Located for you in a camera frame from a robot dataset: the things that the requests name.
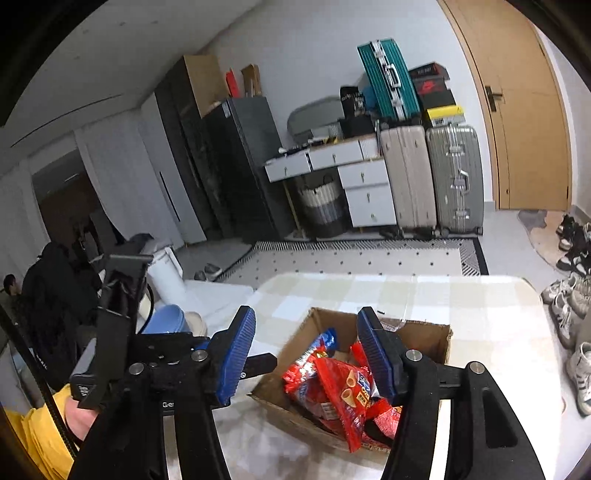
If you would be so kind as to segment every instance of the black and white rug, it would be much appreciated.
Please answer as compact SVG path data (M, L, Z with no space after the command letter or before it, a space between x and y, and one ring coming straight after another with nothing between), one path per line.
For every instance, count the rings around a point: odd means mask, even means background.
M258 288L289 272L488 275L477 238L257 242L217 281Z

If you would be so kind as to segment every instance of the blue bowl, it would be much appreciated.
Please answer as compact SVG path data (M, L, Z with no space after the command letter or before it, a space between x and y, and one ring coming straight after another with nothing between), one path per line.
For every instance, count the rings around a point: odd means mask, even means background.
M178 305L165 305L152 314L143 333L190 332L184 312Z

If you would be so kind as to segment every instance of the beige suitcase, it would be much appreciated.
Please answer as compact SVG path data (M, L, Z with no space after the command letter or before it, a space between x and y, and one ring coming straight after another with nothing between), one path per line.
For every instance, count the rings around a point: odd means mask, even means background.
M402 229L434 228L437 224L431 164L420 125L381 132L396 221Z

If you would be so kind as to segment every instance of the checkered tablecloth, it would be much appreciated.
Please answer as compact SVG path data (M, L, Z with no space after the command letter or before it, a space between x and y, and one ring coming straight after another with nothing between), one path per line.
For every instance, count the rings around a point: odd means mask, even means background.
M256 312L251 354L277 353L306 317L321 307L357 313L372 306L386 317L450 324L449 364L483 363L523 425L545 477L552 479L560 438L560 380L550 325L534 289L523 279L284 274L249 299ZM227 326L222 313L210 334ZM253 383L240 386L239 393ZM275 426L249 398L216 410L220 441L234 478L378 479L385 457L335 452ZM431 478L443 478L449 438L449 402L443 402Z

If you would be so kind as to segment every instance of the shoe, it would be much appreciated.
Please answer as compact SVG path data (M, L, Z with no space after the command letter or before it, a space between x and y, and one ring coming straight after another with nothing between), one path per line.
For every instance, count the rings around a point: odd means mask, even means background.
M591 415L591 343L581 343L567 360L566 372L577 390L579 413L584 417Z
M571 223L574 223L574 218L571 217L570 215L563 215L562 216L562 223L556 229L556 233L559 236L562 236L563 232L564 232L564 227L568 224L571 224Z
M570 307L563 293L556 295L550 305L550 316L556 324L556 333L560 343L567 350L572 350L576 340L576 329L579 327L581 319Z
M575 314L585 318L591 304L591 277L587 277L575 285L568 302Z
M212 263L205 264L203 271L207 275L211 275L212 277L217 277L217 276L219 276L220 273L222 273L222 269Z
M199 281L207 281L207 277L205 276L205 272L203 270L199 270L197 273L195 273L193 279Z
M578 223L574 223L573 226L567 226L564 230L564 236L558 242L558 248L567 252L573 245L578 245L579 249L584 249L587 243L585 236L585 229Z
M570 295L579 281L581 281L581 277L575 272L572 272L568 278L556 280L541 293L542 301L548 305L554 301L556 295L560 292L564 293L565 296Z
M581 256L575 249L571 248L566 255L562 256L562 258L556 262L556 268L567 272L575 271L576 266L580 263Z

